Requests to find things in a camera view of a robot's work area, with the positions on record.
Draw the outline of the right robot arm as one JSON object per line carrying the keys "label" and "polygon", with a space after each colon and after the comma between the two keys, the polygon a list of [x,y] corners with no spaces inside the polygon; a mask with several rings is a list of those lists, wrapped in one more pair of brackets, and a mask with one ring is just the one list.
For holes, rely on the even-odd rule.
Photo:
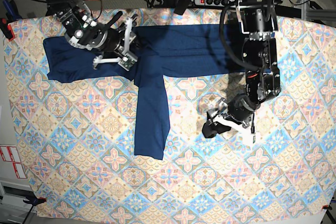
{"label": "right robot arm", "polygon": [[84,0],[30,1],[47,5],[49,14],[65,27],[64,37],[71,46],[99,52],[92,62],[94,69],[99,64],[117,63],[129,71],[137,62],[137,56],[131,51],[131,45],[137,38],[132,30],[136,25],[137,15],[126,17],[114,29],[112,26],[122,17],[122,11],[117,12],[106,24],[102,24],[94,17]]}

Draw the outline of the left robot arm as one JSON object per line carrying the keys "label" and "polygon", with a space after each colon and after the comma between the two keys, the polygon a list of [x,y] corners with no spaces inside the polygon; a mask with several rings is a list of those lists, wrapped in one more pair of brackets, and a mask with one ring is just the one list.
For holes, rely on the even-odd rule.
{"label": "left robot arm", "polygon": [[[224,19],[234,8],[244,39],[238,58],[224,38]],[[233,0],[220,15],[219,38],[231,60],[245,69],[245,92],[230,101],[222,98],[217,108],[207,111],[202,133],[213,138],[232,129],[255,137],[254,118],[261,104],[279,95],[280,70],[274,33],[278,30],[275,0]]]}

